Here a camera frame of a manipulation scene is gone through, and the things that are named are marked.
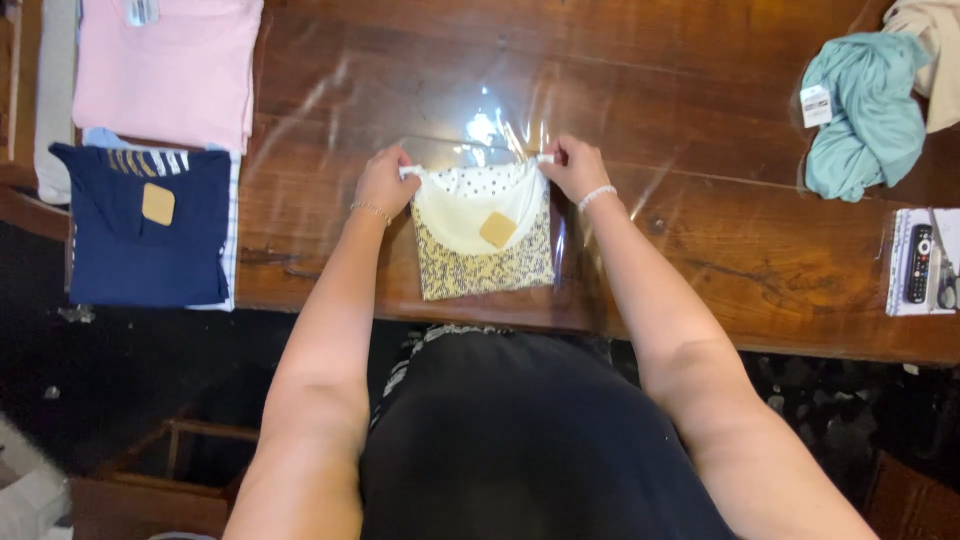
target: black remote control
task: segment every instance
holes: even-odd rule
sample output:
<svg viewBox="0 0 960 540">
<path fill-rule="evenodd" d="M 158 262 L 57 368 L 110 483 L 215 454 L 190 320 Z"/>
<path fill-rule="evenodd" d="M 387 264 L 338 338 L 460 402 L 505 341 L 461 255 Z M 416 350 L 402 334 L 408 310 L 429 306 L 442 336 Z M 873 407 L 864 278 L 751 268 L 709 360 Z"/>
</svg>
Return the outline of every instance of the black remote control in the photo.
<svg viewBox="0 0 960 540">
<path fill-rule="evenodd" d="M 910 241 L 910 267 L 907 272 L 906 301 L 922 304 L 926 301 L 926 277 L 930 273 L 930 251 L 933 249 L 933 228 L 918 225 L 913 228 Z"/>
</svg>

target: black shirt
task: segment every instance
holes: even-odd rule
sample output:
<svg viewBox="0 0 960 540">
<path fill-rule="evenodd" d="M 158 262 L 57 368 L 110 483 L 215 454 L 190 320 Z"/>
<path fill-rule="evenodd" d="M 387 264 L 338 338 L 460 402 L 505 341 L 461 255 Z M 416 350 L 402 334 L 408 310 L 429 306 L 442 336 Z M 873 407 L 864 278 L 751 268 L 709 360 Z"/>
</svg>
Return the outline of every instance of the black shirt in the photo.
<svg viewBox="0 0 960 540">
<path fill-rule="evenodd" d="M 734 538 L 669 419 L 556 338 L 427 343 L 360 460 L 363 538 Z"/>
</svg>

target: person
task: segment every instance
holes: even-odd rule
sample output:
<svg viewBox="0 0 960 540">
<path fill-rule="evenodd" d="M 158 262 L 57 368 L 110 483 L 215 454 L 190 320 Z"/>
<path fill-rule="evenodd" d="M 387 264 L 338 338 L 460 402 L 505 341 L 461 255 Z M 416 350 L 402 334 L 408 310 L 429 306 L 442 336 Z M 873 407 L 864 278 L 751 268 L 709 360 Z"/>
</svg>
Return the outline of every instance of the person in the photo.
<svg viewBox="0 0 960 540">
<path fill-rule="evenodd" d="M 737 351 L 635 227 L 600 151 L 541 171 L 585 207 L 642 390 L 546 335 L 439 331 L 367 390 L 377 254 L 420 187 L 397 146 L 357 203 L 276 369 L 225 538 L 876 538 L 757 396 Z"/>
</svg>

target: woman's left hand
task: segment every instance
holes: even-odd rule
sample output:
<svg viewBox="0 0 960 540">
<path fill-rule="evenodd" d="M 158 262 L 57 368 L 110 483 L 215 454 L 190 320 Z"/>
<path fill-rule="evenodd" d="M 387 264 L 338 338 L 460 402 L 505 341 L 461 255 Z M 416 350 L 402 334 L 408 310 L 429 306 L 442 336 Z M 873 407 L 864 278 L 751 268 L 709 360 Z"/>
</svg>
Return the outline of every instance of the woman's left hand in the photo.
<svg viewBox="0 0 960 540">
<path fill-rule="evenodd" d="M 360 175 L 354 203 L 366 203 L 395 218 L 420 189 L 419 176 L 408 174 L 401 179 L 397 172 L 399 167 L 412 164 L 410 156 L 397 145 L 377 152 Z"/>
</svg>

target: folded pink shirt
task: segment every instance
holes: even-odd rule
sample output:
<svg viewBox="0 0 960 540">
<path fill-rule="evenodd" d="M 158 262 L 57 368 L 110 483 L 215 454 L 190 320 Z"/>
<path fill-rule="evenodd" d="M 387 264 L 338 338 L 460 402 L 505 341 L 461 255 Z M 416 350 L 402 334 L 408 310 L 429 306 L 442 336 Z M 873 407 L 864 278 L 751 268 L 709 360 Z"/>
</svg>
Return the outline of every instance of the folded pink shirt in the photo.
<svg viewBox="0 0 960 540">
<path fill-rule="evenodd" d="M 159 18 L 143 26 L 132 1 L 84 0 L 74 123 L 246 152 L 263 0 L 148 0 Z"/>
</svg>

